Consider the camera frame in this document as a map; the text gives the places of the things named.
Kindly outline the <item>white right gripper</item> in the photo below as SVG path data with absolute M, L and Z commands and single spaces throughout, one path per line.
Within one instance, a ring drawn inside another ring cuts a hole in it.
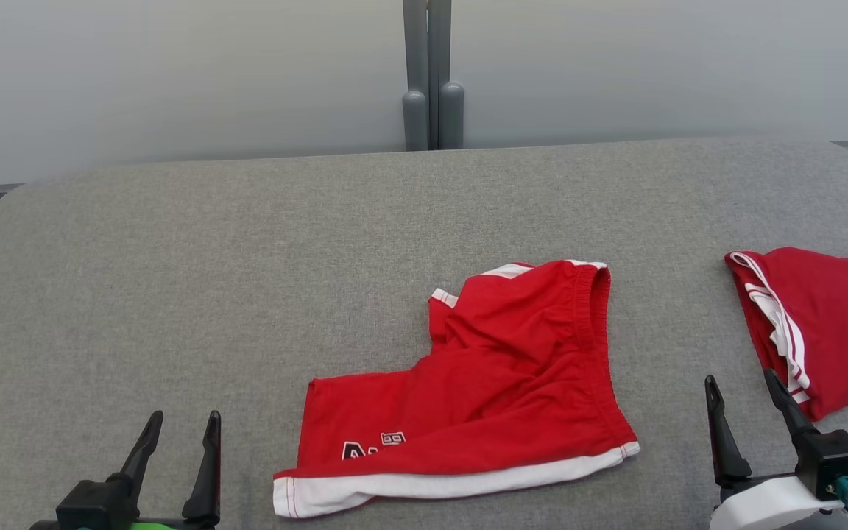
M 794 448 L 799 449 L 807 437 L 820 435 L 777 372 L 766 369 L 763 377 Z M 748 481 L 750 463 L 728 425 L 726 403 L 713 375 L 704 379 L 704 399 L 715 483 L 735 487 L 711 513 L 710 529 L 848 529 L 846 504 L 834 491 L 840 473 L 785 473 Z

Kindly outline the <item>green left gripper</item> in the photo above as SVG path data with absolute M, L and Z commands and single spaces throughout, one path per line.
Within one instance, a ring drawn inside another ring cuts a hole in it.
M 131 506 L 138 505 L 144 476 L 150 460 L 158 446 L 164 413 L 151 413 L 137 440 L 117 473 L 112 473 L 107 482 L 118 482 L 124 486 L 124 499 Z M 138 520 L 130 530 L 201 530 L 216 529 L 221 521 L 221 456 L 222 416 L 212 410 L 202 437 L 203 455 L 199 472 L 185 501 L 181 515 L 184 520 Z

